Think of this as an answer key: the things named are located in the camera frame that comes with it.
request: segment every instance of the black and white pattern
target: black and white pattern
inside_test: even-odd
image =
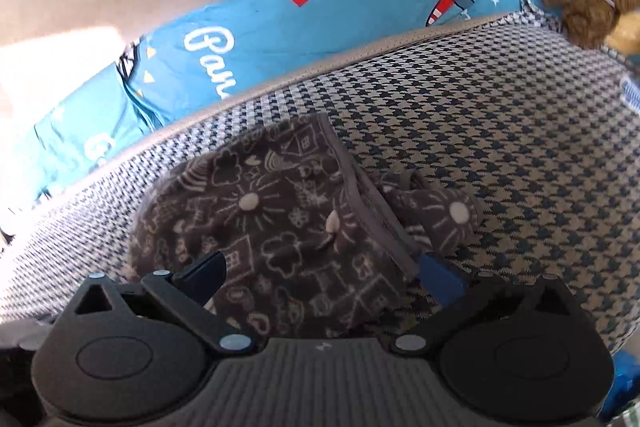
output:
[[[419,169],[484,202],[481,240],[452,259],[524,283],[560,275],[617,349],[640,317],[640,119],[620,101],[626,70],[538,15],[511,18],[272,92],[124,162],[5,251],[0,319],[59,311],[89,272],[119,277],[132,215],[161,172],[250,126],[326,112],[364,169]],[[432,306],[415,289],[377,331]]]

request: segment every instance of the folded clothing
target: folded clothing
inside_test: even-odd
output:
[[[221,250],[215,313],[261,336],[331,338],[397,307],[417,257],[450,253],[480,220],[475,198],[412,171],[374,185],[325,114],[304,116],[161,177],[134,218],[129,279]]]

